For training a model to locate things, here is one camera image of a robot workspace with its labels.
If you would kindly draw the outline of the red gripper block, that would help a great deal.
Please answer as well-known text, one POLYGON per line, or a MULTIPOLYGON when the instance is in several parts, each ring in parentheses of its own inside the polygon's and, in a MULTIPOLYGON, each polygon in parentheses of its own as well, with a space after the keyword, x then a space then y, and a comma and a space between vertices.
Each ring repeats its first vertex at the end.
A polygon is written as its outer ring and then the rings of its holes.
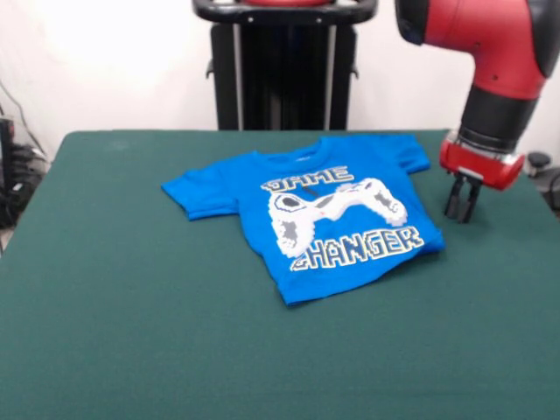
POLYGON ((454 176, 444 215, 449 219, 457 219, 458 223, 468 223, 473 216, 482 184, 499 191, 508 189, 518 179, 524 161, 523 154, 477 149, 461 142, 457 132, 448 132, 441 145, 439 163, 448 172, 458 174, 454 176), (463 175, 470 178, 470 190, 466 201, 462 203, 460 194, 466 182, 463 175))

